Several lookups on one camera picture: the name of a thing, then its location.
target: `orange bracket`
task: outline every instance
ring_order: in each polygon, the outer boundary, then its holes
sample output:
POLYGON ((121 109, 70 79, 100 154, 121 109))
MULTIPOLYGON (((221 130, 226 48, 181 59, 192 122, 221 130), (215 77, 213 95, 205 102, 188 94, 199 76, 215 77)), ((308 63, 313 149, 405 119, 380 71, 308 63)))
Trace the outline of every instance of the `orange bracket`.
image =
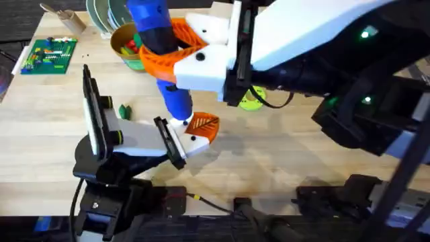
POLYGON ((151 52, 145 45, 142 45, 139 50, 140 60, 145 67, 145 70, 158 79, 176 83, 173 67, 176 62, 195 53, 199 49, 207 46, 206 44, 188 25, 185 18, 176 17, 171 19, 173 33, 175 36, 189 44, 190 47, 178 50, 164 55, 157 55, 151 52))

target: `wooden table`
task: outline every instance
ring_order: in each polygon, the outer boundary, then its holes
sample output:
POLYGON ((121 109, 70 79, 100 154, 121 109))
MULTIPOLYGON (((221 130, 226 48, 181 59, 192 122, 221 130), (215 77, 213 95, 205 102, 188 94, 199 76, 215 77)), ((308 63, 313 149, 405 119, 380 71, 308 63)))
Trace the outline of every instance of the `wooden table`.
MULTIPOLYGON (((208 9, 172 10, 207 13, 208 9)), ((0 215, 66 215, 78 179, 73 177, 74 151, 86 135, 82 108, 82 65, 88 64, 100 92, 111 95, 115 108, 128 104, 133 120, 168 118, 155 79, 131 71, 89 25, 79 38, 66 75, 18 75, 0 104, 0 215)), ((35 39, 69 36, 56 17, 45 14, 35 39)), ((287 93, 269 92, 282 103, 287 93)), ((176 170, 169 162, 141 175, 154 184, 186 186, 221 206, 236 196, 250 196, 265 212, 294 214, 290 198, 300 184, 342 184, 352 173, 390 179, 398 161, 340 147, 311 119, 319 98, 297 95, 281 109, 247 112, 216 101, 215 93, 192 93, 194 110, 221 118, 218 138, 209 151, 176 170)), ((422 167, 412 187, 430 192, 430 168, 422 167)), ((222 214, 190 200, 187 214, 222 214)))

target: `blue cylinder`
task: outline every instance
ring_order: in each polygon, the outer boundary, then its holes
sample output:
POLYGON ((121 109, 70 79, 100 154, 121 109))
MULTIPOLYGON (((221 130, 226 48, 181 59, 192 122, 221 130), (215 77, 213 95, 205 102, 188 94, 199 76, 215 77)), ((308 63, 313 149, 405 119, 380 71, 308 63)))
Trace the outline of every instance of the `blue cylinder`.
POLYGON ((128 0, 127 8, 138 32, 171 26, 166 0, 128 0))
POLYGON ((172 83, 157 79, 157 86, 164 97, 164 102, 167 110, 177 120, 186 120, 193 112, 193 102, 188 90, 176 89, 175 91, 168 90, 172 87, 172 83))
MULTIPOLYGON (((178 50, 166 0, 128 0, 127 7, 147 48, 159 55, 178 50)), ((173 83, 159 79, 157 86, 174 118, 185 120, 191 116, 192 100, 188 90, 176 89, 173 83)))

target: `wire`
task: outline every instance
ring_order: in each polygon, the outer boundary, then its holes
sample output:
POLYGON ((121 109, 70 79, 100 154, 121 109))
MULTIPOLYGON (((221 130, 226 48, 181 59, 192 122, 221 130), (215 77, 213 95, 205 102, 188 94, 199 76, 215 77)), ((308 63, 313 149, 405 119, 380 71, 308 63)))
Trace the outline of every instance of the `wire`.
POLYGON ((76 242, 76 235, 75 235, 75 207, 76 207, 76 201, 78 200, 79 191, 81 191, 82 188, 83 179, 81 178, 79 180, 78 186, 76 187, 75 195, 73 195, 72 205, 70 207, 70 214, 69 214, 69 232, 70 232, 70 240, 71 242, 76 242))
POLYGON ((259 100, 264 106, 267 106, 267 107, 269 107, 269 108, 275 108, 275 109, 278 109, 278 108, 283 108, 283 107, 285 107, 285 106, 287 106, 292 100, 293 100, 293 97, 294 97, 294 93, 292 93, 292 92, 290 92, 290 95, 288 96, 288 98, 287 98, 287 101, 284 103, 284 104, 282 104, 282 105, 280 105, 280 106, 274 106, 274 105, 272 105, 272 104, 269 104, 268 102, 266 102, 256 91, 255 91, 255 89, 254 89, 254 87, 253 86, 251 86, 250 88, 249 88, 249 91, 251 91, 251 94, 255 97, 255 99, 257 99, 257 100, 259 100))
MULTIPOLYGON (((300 66, 300 70, 299 70, 299 73, 297 74, 297 77, 296 78, 294 78, 293 80, 291 80, 290 81, 290 83, 295 83, 295 82, 297 82, 297 81, 299 81, 301 78, 302 78, 302 76, 303 76, 303 72, 304 72, 304 63, 306 62, 306 60, 305 59, 303 59, 302 60, 302 64, 301 64, 301 66, 300 66)), ((289 96, 288 96, 288 98, 287 98, 287 100, 286 100, 286 102, 284 103, 284 104, 282 104, 282 105, 280 105, 280 106, 275 106, 275 105, 273 105, 273 104, 269 104, 266 100, 264 100, 258 93, 257 93, 257 91, 255 91, 255 89, 254 89, 254 87, 253 86, 251 86, 250 88, 249 88, 249 91, 251 92, 251 94, 255 97, 255 99, 257 99, 257 100, 259 100, 264 106, 267 106, 267 107, 269 107, 269 108, 274 108, 274 109, 279 109, 279 108, 283 108, 283 107, 285 107, 285 106, 287 106, 292 100, 293 100, 293 98, 294 98, 294 93, 293 92, 290 92, 290 94, 289 94, 289 96)))
POLYGON ((222 208, 222 207, 220 207, 220 206, 212 203, 211 201, 209 201, 209 200, 207 200, 207 199, 205 199, 205 198, 203 198, 203 197, 201 197, 199 195, 196 195, 196 194, 187 193, 187 196, 189 196, 189 197, 191 197, 191 198, 193 198, 195 200, 202 201, 205 204, 207 204, 207 205, 211 206, 212 208, 215 208, 215 209, 217 209, 219 211, 223 211, 223 212, 228 213, 228 217, 229 217, 229 221, 230 221, 230 236, 232 237, 233 242, 237 242, 236 234, 234 232, 234 230, 236 229, 236 227, 233 226, 233 219, 234 219, 235 215, 239 215, 241 217, 246 218, 245 215, 243 215, 242 213, 239 214, 239 213, 237 213, 237 211, 233 212, 233 211, 231 211, 229 209, 222 208))

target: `screw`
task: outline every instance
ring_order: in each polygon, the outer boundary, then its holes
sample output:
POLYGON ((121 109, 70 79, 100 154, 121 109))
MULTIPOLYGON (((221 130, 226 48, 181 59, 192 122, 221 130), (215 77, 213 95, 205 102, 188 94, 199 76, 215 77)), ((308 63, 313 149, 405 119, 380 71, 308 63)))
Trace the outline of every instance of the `screw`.
POLYGON ((197 59, 197 61, 204 61, 205 56, 203 53, 199 52, 196 54, 196 59, 197 59))

